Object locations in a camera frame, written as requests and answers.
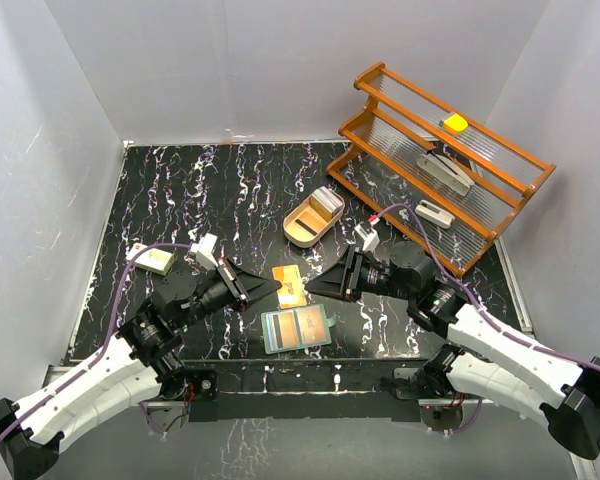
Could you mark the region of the orange credit card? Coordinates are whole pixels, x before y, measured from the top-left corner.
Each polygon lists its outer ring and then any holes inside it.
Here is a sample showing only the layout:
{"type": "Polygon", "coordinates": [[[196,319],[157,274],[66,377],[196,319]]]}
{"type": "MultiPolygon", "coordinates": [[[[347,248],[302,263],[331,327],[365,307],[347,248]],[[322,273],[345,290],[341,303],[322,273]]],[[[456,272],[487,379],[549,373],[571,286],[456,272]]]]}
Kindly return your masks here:
{"type": "Polygon", "coordinates": [[[304,344],[324,343],[328,339],[326,317],[321,306],[299,309],[297,321],[300,336],[304,344]]]}
{"type": "Polygon", "coordinates": [[[281,309],[303,307],[307,305],[304,283],[297,265],[284,265],[272,268],[273,277],[281,283],[277,291],[281,309]]]}
{"type": "Polygon", "coordinates": [[[295,348],[300,345],[295,314],[292,311],[273,313],[269,316],[268,322],[275,351],[295,348]]]}

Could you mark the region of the green card holder wallet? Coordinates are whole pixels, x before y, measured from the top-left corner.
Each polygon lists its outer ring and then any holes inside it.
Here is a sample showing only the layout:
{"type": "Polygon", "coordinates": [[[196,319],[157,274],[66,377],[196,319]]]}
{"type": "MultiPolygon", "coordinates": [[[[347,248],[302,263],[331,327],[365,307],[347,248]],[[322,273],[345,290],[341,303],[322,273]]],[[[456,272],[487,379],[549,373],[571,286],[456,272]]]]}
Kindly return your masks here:
{"type": "Polygon", "coordinates": [[[335,323],[322,304],[262,313],[264,350],[271,355],[327,345],[335,323]]]}

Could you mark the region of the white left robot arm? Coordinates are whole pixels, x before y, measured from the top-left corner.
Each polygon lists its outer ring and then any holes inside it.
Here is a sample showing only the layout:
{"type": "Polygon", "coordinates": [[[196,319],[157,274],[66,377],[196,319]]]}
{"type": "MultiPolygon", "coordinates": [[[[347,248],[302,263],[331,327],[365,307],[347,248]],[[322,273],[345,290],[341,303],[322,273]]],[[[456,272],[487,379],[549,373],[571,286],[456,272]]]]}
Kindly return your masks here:
{"type": "Polygon", "coordinates": [[[37,479],[75,440],[113,416],[187,385],[182,332],[217,311],[244,311],[281,284],[221,258],[196,277],[173,270],[109,343],[37,392],[0,399],[0,455],[14,479],[37,479]]]}

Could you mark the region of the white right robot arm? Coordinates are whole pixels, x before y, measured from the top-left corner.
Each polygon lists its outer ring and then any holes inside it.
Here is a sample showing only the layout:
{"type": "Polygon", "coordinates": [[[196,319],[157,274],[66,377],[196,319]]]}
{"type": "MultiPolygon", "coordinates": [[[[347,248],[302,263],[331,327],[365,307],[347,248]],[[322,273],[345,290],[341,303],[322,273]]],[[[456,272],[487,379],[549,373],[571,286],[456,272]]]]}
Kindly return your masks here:
{"type": "Polygon", "coordinates": [[[497,320],[418,244],[399,244],[387,261],[351,246],[309,293],[356,302],[365,293],[401,299],[409,317],[444,339],[423,367],[435,395],[485,398],[545,427],[572,454],[600,455],[600,358],[579,360],[497,320]]]}

